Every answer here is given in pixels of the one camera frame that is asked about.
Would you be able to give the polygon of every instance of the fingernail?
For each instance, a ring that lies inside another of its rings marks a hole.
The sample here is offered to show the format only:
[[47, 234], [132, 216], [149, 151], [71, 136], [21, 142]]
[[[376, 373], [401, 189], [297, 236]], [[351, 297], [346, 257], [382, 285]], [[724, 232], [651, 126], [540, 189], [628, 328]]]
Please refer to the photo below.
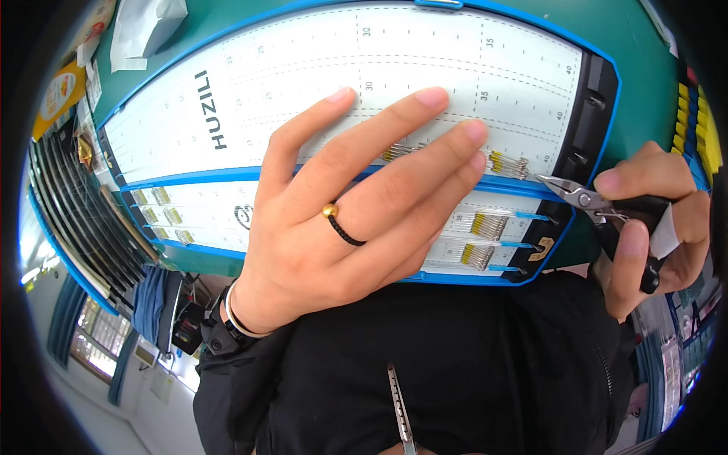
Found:
[[620, 189], [620, 173], [616, 169], [607, 169], [594, 179], [594, 188], [600, 193], [615, 193]]
[[347, 93], [349, 93], [349, 90], [351, 90], [349, 87], [342, 87], [335, 91], [332, 95], [329, 95], [326, 99], [332, 103], [335, 103], [345, 97]]
[[617, 243], [617, 254], [620, 256], [640, 256], [649, 248], [647, 227], [641, 221], [632, 220], [625, 223]]
[[431, 108], [438, 108], [448, 100], [447, 92], [441, 87], [430, 87], [415, 94], [418, 100]]
[[478, 146], [486, 141], [486, 124], [480, 120], [472, 120], [465, 124], [465, 132]]
[[486, 171], [486, 161], [486, 155], [482, 151], [478, 150], [470, 158], [470, 165], [478, 173], [482, 174]]

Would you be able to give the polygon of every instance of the black braided ring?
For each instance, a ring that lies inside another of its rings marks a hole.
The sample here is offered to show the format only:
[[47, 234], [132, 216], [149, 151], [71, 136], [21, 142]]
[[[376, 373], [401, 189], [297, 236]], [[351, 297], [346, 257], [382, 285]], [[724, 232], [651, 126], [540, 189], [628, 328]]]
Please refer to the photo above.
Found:
[[359, 240], [354, 240], [349, 235], [344, 232], [344, 230], [339, 226], [339, 223], [336, 223], [336, 218], [334, 218], [333, 215], [328, 216], [328, 221], [331, 223], [331, 227], [333, 227], [333, 230], [336, 231], [336, 233], [341, 236], [342, 239], [346, 240], [347, 243], [354, 245], [355, 247], [360, 247], [361, 245], [364, 245], [366, 241], [361, 242]]

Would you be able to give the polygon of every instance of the window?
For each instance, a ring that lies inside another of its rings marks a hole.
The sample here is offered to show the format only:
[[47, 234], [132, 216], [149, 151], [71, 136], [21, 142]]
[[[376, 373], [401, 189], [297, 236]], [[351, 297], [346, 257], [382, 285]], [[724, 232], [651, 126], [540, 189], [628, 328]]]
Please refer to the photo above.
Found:
[[126, 317], [114, 316], [86, 298], [71, 342], [71, 356], [102, 381], [109, 383], [116, 370], [116, 359], [132, 330]]

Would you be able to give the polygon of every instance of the finger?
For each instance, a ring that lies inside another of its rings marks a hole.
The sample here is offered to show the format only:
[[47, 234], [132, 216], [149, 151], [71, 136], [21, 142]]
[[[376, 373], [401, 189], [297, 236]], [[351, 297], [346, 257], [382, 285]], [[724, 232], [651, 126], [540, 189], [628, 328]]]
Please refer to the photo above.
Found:
[[651, 194], [681, 199], [697, 188], [687, 163], [678, 154], [660, 153], [627, 161], [597, 175], [594, 187], [606, 199], [619, 200]]
[[649, 232], [639, 220], [629, 220], [622, 227], [614, 253], [612, 278], [605, 300], [613, 317], [626, 317], [641, 301], [640, 283], [649, 251]]
[[696, 191], [673, 204], [673, 224], [680, 243], [698, 243], [710, 237], [711, 198]]
[[685, 289], [700, 274], [710, 248], [710, 197], [698, 191], [673, 204], [673, 222], [680, 246], [660, 270], [660, 287], [665, 293]]
[[411, 277], [419, 272], [422, 268], [422, 263], [427, 257], [427, 254], [430, 252], [430, 248], [435, 240], [437, 240], [437, 235], [432, 238], [431, 242], [422, 245], [412, 256], [397, 266], [396, 269], [392, 270], [392, 272], [379, 283], [376, 289], [382, 289], [386, 285], [391, 285], [395, 281], [403, 280], [406, 277]]
[[657, 145], [657, 142], [655, 141], [647, 141], [640, 147], [638, 151], [635, 152], [634, 155], [630, 157], [630, 161], [636, 160], [636, 159], [649, 159], [655, 155], [664, 154], [665, 151], [662, 150], [662, 147]]
[[341, 197], [337, 221], [355, 239], [380, 235], [463, 165], [470, 163], [482, 175], [486, 156], [478, 149], [486, 136], [484, 123], [468, 120], [425, 149], [397, 158]]
[[470, 165], [461, 167], [399, 224], [344, 258], [341, 272], [361, 277], [363, 289], [376, 287], [445, 225], [482, 175]]
[[301, 221], [312, 217], [383, 150], [435, 118], [447, 105], [444, 89], [420, 90], [328, 141], [291, 181], [286, 191], [290, 216]]
[[260, 200], [283, 191], [293, 177], [298, 150], [322, 128], [344, 115], [355, 97], [351, 87], [342, 87], [273, 132], [256, 193]]

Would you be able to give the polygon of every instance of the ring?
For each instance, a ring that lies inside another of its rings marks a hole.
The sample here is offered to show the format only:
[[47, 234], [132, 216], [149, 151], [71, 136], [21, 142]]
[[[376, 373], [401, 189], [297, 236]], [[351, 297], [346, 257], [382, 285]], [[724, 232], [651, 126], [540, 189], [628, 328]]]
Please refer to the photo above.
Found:
[[333, 227], [333, 230], [336, 231], [336, 233], [344, 240], [346, 240], [347, 243], [350, 245], [354, 245], [355, 247], [360, 247], [361, 245], [364, 245], [366, 241], [361, 242], [359, 240], [354, 240], [349, 235], [344, 232], [344, 230], [339, 226], [339, 223], [336, 223], [336, 216], [339, 214], [339, 208], [334, 205], [335, 201], [332, 201], [332, 203], [327, 204], [324, 206], [323, 210], [321, 210], [321, 214], [324, 218], [327, 218], [329, 223], [331, 223], [331, 227]]

